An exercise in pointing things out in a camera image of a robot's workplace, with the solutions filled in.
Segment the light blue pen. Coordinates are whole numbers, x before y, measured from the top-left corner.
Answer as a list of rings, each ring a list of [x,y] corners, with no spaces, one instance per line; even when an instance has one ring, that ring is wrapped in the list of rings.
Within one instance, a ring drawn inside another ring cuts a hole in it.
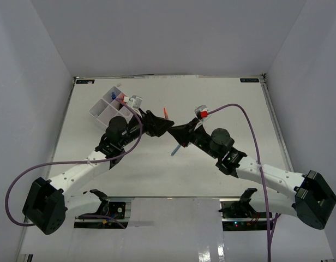
[[[180,149],[180,145],[177,145],[176,147],[175,147],[175,149],[171,152],[171,156],[173,157],[176,153],[177,153],[177,151]]]

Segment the orange pen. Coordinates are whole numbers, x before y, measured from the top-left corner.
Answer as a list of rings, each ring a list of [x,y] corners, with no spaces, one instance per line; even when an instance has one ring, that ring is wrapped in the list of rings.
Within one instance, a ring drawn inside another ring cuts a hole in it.
[[[168,116],[168,113],[167,113],[167,109],[166,108],[163,108],[163,111],[164,111],[164,117],[166,120],[169,120],[169,116]]]

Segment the white divided organizer box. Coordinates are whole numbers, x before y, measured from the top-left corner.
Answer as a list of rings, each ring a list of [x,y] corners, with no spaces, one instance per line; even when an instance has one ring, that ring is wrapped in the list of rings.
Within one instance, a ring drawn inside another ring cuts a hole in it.
[[[116,86],[111,87],[89,110],[89,114],[93,117],[94,123],[101,129],[105,130],[109,121],[121,116],[130,121],[133,114],[124,107],[120,102],[111,98],[111,93],[115,93],[116,98],[122,98],[125,94]]]

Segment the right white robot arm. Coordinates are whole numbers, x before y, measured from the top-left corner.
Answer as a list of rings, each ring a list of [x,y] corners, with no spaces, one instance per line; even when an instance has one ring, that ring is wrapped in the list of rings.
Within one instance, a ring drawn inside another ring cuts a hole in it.
[[[276,192],[268,196],[268,204],[262,204],[248,194],[239,207],[243,216],[251,218],[258,212],[269,210],[297,217],[314,229],[325,228],[336,205],[336,195],[319,172],[311,170],[301,174],[259,164],[234,148],[235,141],[226,129],[217,128],[208,134],[197,118],[171,127],[169,133],[182,147],[195,145],[216,159],[216,166],[223,174],[264,183]]]

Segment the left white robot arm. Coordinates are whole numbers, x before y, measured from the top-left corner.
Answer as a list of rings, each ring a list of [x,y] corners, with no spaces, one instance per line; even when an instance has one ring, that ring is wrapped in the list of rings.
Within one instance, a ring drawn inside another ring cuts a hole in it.
[[[49,180],[39,177],[32,183],[23,214],[44,234],[54,233],[66,218],[67,201],[73,193],[117,165],[126,152],[126,145],[138,141],[140,135],[160,137],[173,124],[172,120],[157,117],[149,110],[134,114],[130,121],[123,116],[113,117],[99,145],[86,160]]]

